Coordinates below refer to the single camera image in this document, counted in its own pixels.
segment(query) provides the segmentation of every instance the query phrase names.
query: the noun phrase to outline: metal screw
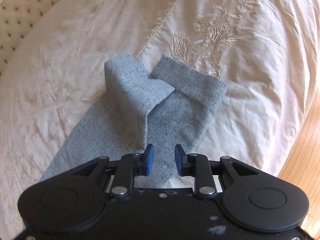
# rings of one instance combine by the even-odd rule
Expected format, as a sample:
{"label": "metal screw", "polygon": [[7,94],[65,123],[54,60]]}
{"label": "metal screw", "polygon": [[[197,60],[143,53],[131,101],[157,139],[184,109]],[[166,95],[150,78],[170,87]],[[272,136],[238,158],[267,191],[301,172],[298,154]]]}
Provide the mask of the metal screw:
{"label": "metal screw", "polygon": [[128,192],[128,190],[125,187],[118,186],[118,187],[112,188],[111,192],[115,195],[124,195]]}
{"label": "metal screw", "polygon": [[199,192],[200,192],[201,194],[203,194],[203,195],[211,195],[211,194],[213,194],[213,193],[215,192],[215,190],[214,190],[213,187],[208,187],[208,186],[206,186],[206,187],[201,187],[201,188],[199,189]]}
{"label": "metal screw", "polygon": [[159,197],[162,197],[162,198],[164,198],[164,197],[167,197],[168,195],[166,194],[166,193],[160,193],[159,194]]}

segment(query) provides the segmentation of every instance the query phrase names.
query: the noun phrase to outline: wooden floor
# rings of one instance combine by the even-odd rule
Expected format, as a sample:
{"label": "wooden floor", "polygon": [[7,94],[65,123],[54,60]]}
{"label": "wooden floor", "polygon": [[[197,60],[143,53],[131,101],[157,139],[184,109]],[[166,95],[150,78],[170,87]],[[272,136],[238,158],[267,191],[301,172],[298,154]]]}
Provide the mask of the wooden floor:
{"label": "wooden floor", "polygon": [[302,228],[320,239],[320,90],[278,177],[308,195],[310,208]]}

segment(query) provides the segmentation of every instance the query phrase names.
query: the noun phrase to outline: white bedspread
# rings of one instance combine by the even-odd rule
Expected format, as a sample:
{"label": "white bedspread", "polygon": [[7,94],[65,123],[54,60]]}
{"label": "white bedspread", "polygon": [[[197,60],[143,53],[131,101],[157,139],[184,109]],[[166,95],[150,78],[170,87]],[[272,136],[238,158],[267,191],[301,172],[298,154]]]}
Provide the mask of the white bedspread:
{"label": "white bedspread", "polygon": [[11,236],[22,229],[18,196],[103,93],[103,63],[121,54],[148,71],[167,54],[220,73],[229,90],[195,152],[277,175],[313,99],[319,16],[318,0],[61,1],[0,81],[0,201]]}

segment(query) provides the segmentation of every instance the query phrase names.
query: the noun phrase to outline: embroidered leaf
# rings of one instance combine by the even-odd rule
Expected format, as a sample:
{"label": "embroidered leaf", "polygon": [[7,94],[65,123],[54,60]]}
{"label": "embroidered leaf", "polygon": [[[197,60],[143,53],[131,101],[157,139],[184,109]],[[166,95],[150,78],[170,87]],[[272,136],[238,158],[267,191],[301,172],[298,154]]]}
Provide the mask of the embroidered leaf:
{"label": "embroidered leaf", "polygon": [[225,48],[229,48],[230,47],[230,45],[228,43],[226,43],[226,42],[220,42],[219,44],[221,46],[225,47]]}
{"label": "embroidered leaf", "polygon": [[216,58],[217,56],[219,56],[222,53],[222,51],[217,51],[212,55],[212,58]]}
{"label": "embroidered leaf", "polygon": [[220,70],[209,70],[208,75],[211,75],[214,77],[220,77]]}
{"label": "embroidered leaf", "polygon": [[229,42],[232,43],[232,44],[235,44],[235,43],[238,42],[238,38],[231,38],[231,39],[229,40]]}
{"label": "embroidered leaf", "polygon": [[222,64],[222,65],[227,65],[227,63],[222,59],[219,59],[219,63]]}
{"label": "embroidered leaf", "polygon": [[210,59],[210,58],[206,58],[205,61],[206,61],[211,67],[213,67],[213,68],[214,68],[215,65],[216,65],[216,64],[213,62],[213,60]]}
{"label": "embroidered leaf", "polygon": [[239,17],[239,16],[234,15],[234,14],[230,14],[230,16],[231,16],[232,18],[235,18],[235,19],[240,19],[240,17]]}
{"label": "embroidered leaf", "polygon": [[193,43],[193,39],[191,37],[189,37],[189,41],[190,41],[190,44]]}

